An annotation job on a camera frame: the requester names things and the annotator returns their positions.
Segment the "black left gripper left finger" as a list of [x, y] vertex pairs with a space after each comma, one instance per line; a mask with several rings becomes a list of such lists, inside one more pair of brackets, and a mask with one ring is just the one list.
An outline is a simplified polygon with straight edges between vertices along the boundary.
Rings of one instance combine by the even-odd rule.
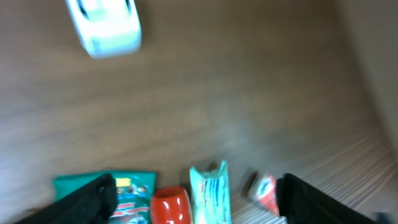
[[117, 205], [116, 181], [106, 173], [15, 224], [107, 223]]

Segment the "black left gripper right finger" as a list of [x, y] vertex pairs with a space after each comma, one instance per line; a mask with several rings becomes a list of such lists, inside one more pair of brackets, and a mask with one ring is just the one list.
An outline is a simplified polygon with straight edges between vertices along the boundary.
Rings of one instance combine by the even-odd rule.
[[297, 176], [286, 173], [276, 180], [279, 215], [288, 224], [376, 224]]

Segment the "red white tissue pack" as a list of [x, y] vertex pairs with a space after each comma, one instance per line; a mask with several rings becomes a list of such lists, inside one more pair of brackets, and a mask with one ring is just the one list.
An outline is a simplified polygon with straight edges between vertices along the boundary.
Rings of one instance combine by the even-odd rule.
[[279, 216], [276, 178], [268, 173], [257, 175], [248, 190], [248, 199], [258, 207]]

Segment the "green 3M gloves packet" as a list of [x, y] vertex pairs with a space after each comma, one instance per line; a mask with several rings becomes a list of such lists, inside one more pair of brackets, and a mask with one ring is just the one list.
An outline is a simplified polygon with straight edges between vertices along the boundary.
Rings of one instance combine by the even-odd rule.
[[109, 170], [59, 176], [53, 180], [55, 198], [60, 200], [105, 173], [114, 177], [118, 198], [118, 206], [108, 223], [152, 223], [150, 200], [155, 191], [156, 173], [154, 171]]

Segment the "red sauce bottle green cap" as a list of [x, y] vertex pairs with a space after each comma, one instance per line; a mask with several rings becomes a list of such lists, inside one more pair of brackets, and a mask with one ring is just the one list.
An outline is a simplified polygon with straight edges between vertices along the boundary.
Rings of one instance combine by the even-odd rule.
[[150, 201], [153, 224], [192, 224], [192, 209], [187, 191], [182, 186], [157, 190]]

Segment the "light blue wipes pack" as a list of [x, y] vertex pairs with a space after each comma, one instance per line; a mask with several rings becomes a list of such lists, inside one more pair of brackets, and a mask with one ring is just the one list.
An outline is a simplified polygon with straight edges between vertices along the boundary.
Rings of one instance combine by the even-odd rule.
[[190, 168], [192, 217], [194, 224], [232, 224], [228, 163], [199, 171]]

